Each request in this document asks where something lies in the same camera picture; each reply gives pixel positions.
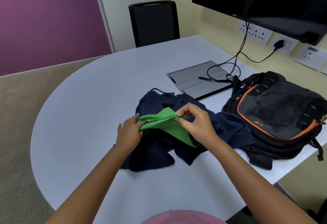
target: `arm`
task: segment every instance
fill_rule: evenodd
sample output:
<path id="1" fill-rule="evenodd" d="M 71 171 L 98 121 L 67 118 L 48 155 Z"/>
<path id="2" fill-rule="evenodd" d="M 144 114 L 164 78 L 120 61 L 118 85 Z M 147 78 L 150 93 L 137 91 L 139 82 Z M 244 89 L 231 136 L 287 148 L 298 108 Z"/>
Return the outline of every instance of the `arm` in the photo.
<path id="1" fill-rule="evenodd" d="M 206 111 L 193 104 L 187 104 L 178 110 L 176 114 L 179 117 L 186 114 L 184 119 L 177 119 L 178 122 L 219 160 L 231 182 L 259 223 L 316 223 L 216 135 Z M 195 117 L 193 123 L 185 120 L 191 116 Z"/>
<path id="2" fill-rule="evenodd" d="M 91 224 L 109 187 L 126 157 L 141 140 L 145 122 L 135 123 L 138 114 L 118 126 L 116 145 L 55 211 L 45 224 Z"/>

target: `folded green cloth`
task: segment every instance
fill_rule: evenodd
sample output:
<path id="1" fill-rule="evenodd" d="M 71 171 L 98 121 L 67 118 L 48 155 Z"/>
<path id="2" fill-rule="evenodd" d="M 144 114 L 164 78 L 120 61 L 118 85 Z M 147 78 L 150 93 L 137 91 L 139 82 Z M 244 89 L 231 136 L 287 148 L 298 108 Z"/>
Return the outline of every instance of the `folded green cloth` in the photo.
<path id="1" fill-rule="evenodd" d="M 186 129 L 184 129 L 178 121 L 175 120 L 178 115 L 167 107 L 156 115 L 144 115 L 139 117 L 140 121 L 145 121 L 146 123 L 140 128 L 140 130 L 145 129 L 162 129 L 163 131 L 176 137 L 178 140 L 190 145 L 191 147 L 197 148 L 200 143 L 191 136 Z"/>

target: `black chair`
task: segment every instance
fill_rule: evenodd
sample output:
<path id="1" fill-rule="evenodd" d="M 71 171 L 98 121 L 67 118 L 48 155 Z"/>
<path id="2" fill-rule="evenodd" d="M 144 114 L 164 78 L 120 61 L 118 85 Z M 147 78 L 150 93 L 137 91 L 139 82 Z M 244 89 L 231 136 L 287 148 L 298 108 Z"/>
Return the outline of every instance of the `black chair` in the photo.
<path id="1" fill-rule="evenodd" d="M 128 8 L 137 48 L 180 38 L 174 1 L 138 3 Z"/>

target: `black tv screen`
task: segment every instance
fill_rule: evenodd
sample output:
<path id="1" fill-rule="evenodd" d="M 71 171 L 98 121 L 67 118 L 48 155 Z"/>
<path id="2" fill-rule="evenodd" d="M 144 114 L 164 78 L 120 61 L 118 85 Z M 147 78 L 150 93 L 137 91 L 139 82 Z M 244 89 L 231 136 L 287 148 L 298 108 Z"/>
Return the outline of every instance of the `black tv screen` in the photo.
<path id="1" fill-rule="evenodd" d="M 327 33 L 327 0 L 192 0 L 301 42 L 317 45 Z"/>

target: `power cord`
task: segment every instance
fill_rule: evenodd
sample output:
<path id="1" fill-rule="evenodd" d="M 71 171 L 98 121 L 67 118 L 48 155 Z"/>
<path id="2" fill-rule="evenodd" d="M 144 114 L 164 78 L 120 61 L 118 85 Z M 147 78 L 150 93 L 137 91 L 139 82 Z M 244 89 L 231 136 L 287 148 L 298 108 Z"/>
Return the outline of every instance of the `power cord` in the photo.
<path id="1" fill-rule="evenodd" d="M 215 82 L 231 82 L 232 80 L 230 80 L 230 79 L 228 78 L 228 76 L 232 76 L 231 74 L 235 71 L 236 68 L 238 68 L 238 70 L 239 70 L 239 72 L 240 72 L 238 77 L 241 76 L 241 69 L 239 68 L 238 65 L 236 65 L 237 58 L 238 58 L 238 55 L 239 55 L 239 54 L 243 54 L 246 58 L 248 58 L 250 61 L 252 61 L 252 62 L 254 62 L 254 63 L 261 63 L 261 62 L 267 60 L 269 57 L 271 57 L 271 56 L 272 56 L 272 55 L 273 55 L 273 54 L 274 54 L 278 49 L 281 49 L 281 48 L 284 47 L 284 40 L 279 40 L 278 42 L 276 42 L 276 43 L 274 44 L 275 49 L 274 49 L 274 51 L 273 51 L 269 56 L 267 56 L 265 59 L 263 59 L 262 61 L 259 61 L 259 62 L 253 61 L 253 60 L 250 59 L 250 58 L 249 58 L 245 53 L 242 52 L 242 50 L 243 50 L 243 48 L 244 48 L 244 45 L 245 45 L 245 42 L 246 42 L 246 39 L 247 39 L 247 33 L 248 33 L 248 30 L 249 30 L 249 27 L 250 27 L 250 23 L 245 22 L 245 26 L 246 26 L 245 36 L 244 36 L 243 42 L 242 42 L 241 47 L 240 47 L 239 51 L 237 52 L 237 54 L 236 54 L 234 57 L 232 57 L 231 59 L 229 59 L 228 61 L 225 61 L 225 62 L 223 62 L 223 63 L 221 63 L 221 64 L 214 65 L 214 66 L 211 66 L 210 68 L 208 68 L 208 70 L 207 70 L 207 76 L 208 76 L 209 78 L 199 77 L 199 79 L 202 79 L 202 80 L 213 80 L 213 81 L 215 81 Z M 233 66 L 233 69 L 231 70 L 231 72 L 230 72 L 229 74 L 226 75 L 226 80 L 216 80 L 215 78 L 213 78 L 213 77 L 211 77 L 211 76 L 209 75 L 209 70 L 210 70 L 210 69 L 212 69 L 212 68 L 214 68 L 214 67 L 220 67 L 220 66 L 222 66 L 222 65 L 224 65 L 224 64 L 233 64 L 233 65 L 234 65 L 234 66 Z"/>

